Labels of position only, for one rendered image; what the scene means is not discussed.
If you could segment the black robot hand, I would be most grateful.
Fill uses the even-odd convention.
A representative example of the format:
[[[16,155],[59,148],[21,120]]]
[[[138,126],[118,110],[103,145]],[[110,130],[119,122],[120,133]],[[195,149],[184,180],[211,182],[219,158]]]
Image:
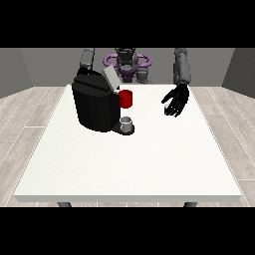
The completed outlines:
[[[186,84],[179,84],[172,89],[163,99],[162,103],[170,101],[168,107],[164,110],[167,116],[178,117],[188,102],[189,89]]]
[[[93,73],[93,70],[89,70],[87,68],[81,67],[78,71],[77,71],[77,76],[82,74],[82,75],[91,75]]]

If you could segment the pale grey machine lid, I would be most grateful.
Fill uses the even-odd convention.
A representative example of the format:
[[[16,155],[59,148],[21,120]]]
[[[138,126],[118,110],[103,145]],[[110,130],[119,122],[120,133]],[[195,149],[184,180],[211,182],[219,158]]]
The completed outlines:
[[[103,69],[103,74],[107,79],[111,89],[115,91],[121,84],[121,81],[116,73],[116,70],[113,66],[108,66]]]

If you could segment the black coffee machine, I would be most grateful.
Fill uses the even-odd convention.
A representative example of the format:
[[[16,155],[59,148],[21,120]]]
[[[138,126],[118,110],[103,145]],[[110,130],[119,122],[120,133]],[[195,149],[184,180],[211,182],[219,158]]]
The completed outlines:
[[[122,135],[134,133],[121,130],[121,107],[119,92],[111,89],[107,79],[93,71],[91,75],[75,76],[72,91],[79,122],[93,131],[115,131]]]

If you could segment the red pod holder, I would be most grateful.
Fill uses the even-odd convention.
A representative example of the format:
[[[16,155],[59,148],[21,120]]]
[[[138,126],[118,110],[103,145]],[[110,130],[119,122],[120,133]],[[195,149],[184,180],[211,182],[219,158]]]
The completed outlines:
[[[119,92],[120,97],[120,107],[123,109],[128,109],[132,106],[132,91],[121,90]]]

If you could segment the small grey cup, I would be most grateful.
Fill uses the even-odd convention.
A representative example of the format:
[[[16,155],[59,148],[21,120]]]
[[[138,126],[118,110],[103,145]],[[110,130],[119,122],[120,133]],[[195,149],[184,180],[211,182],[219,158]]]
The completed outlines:
[[[130,117],[122,117],[120,119],[121,130],[123,132],[129,132],[132,129],[132,120]]]

